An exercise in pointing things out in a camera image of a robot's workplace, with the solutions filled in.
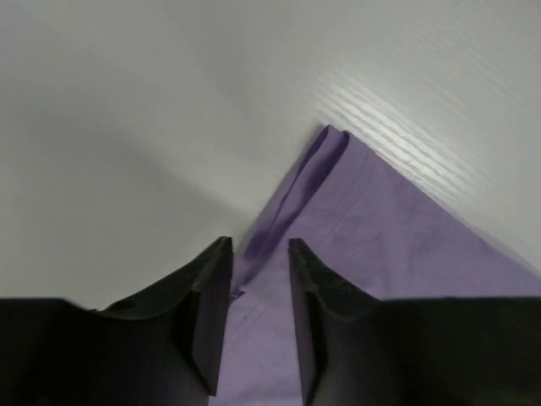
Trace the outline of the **purple t shirt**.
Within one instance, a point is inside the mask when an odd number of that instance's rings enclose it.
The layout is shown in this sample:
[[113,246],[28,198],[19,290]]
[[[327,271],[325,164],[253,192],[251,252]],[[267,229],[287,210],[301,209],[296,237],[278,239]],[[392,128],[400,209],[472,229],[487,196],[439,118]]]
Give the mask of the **purple t shirt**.
[[299,405],[287,244],[379,299],[537,296],[540,279],[352,134],[325,127],[235,255],[216,405]]

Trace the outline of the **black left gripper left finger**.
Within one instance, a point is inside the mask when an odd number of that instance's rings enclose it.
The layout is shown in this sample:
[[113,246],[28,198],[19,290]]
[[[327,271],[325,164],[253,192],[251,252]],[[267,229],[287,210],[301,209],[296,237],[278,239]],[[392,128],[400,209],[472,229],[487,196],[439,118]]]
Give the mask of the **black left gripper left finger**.
[[206,405],[216,394],[232,240],[104,310],[1,302],[4,405]]

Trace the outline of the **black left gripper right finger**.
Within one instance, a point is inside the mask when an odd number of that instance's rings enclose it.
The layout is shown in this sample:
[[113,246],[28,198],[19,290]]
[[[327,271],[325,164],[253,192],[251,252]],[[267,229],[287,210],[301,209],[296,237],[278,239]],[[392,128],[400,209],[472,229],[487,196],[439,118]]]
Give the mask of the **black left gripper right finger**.
[[537,405],[540,301],[380,300],[288,246],[306,405]]

